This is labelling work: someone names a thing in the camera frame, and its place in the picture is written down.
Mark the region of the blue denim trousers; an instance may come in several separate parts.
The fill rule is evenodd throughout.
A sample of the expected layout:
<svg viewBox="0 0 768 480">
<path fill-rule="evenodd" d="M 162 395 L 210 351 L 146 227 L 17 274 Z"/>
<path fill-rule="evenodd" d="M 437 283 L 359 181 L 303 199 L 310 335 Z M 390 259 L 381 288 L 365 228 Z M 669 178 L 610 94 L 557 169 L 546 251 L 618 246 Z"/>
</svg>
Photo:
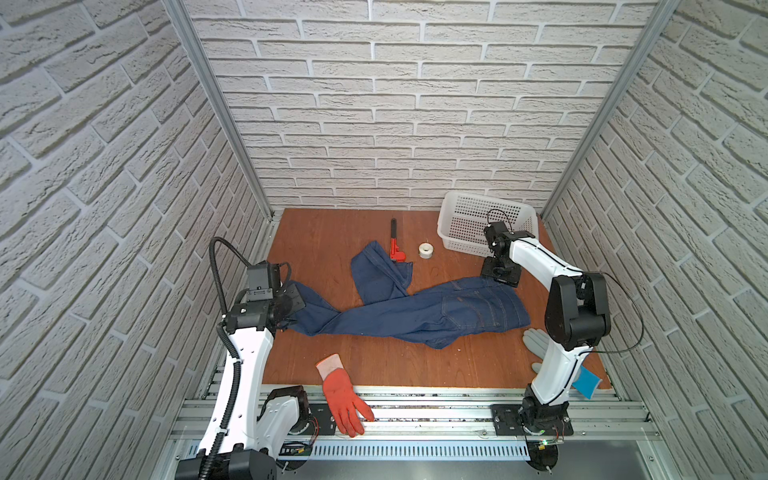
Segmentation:
<svg viewBox="0 0 768 480">
<path fill-rule="evenodd" d="M 485 277 L 408 294 L 413 265 L 392 261 L 376 241 L 352 258 L 350 271 L 362 306 L 339 311 L 297 282 L 305 307 L 288 317 L 287 327 L 307 336 L 391 337 L 439 350 L 462 336 L 504 333 L 531 323 L 515 289 Z"/>
</svg>

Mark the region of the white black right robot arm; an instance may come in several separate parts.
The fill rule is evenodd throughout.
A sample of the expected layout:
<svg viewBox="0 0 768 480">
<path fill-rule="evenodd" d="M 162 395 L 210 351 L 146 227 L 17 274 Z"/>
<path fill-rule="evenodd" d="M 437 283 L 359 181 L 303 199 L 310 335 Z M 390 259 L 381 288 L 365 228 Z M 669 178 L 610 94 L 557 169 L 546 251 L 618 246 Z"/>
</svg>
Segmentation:
<svg viewBox="0 0 768 480">
<path fill-rule="evenodd" d="M 528 271 L 548 290 L 545 328 L 549 342 L 542 366 L 527 387 L 521 423 L 537 433 L 565 421 L 569 391 L 583 361 L 611 330 L 606 280 L 601 273 L 568 264 L 528 231 L 511 231 L 502 221 L 484 235 L 492 255 L 486 272 L 515 286 Z"/>
</svg>

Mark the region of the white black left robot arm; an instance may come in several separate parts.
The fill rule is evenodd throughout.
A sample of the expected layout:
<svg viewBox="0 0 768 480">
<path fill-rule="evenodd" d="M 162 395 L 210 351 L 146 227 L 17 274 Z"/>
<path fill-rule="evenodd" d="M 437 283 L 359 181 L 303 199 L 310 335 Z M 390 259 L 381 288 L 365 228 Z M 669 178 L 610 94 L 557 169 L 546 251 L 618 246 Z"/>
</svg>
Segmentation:
<svg viewBox="0 0 768 480">
<path fill-rule="evenodd" d="M 228 353 L 222 389 L 198 452 L 178 463 L 176 479 L 275 479 L 289 433 L 310 423 L 302 386 L 261 398 L 278 325 L 304 302 L 295 287 L 282 284 L 275 264 L 251 265 L 246 274 L 247 288 L 217 328 Z"/>
</svg>

